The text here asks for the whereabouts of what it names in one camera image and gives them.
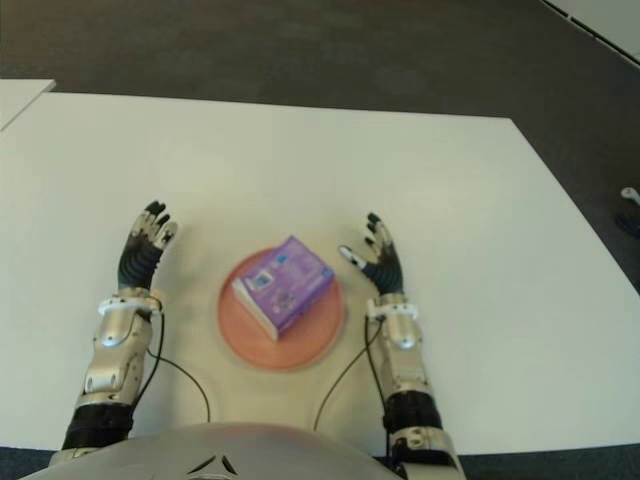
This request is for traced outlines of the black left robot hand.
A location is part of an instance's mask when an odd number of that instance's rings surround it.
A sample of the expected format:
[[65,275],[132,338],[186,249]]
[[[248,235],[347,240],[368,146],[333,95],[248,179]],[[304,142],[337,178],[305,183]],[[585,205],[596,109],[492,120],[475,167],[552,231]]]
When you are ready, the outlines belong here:
[[117,285],[123,289],[149,290],[160,259],[177,235],[178,225],[166,205],[153,201],[135,219],[117,268]]

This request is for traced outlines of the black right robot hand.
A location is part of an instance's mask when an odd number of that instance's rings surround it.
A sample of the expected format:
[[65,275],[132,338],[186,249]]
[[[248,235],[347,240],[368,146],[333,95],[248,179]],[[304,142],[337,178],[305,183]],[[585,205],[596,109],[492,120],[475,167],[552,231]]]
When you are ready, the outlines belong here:
[[380,295],[403,294],[402,265],[389,229],[373,212],[367,215],[366,227],[372,237],[366,237],[365,243],[373,252],[375,259],[365,260],[347,245],[338,247],[339,254],[355,266],[374,285]]

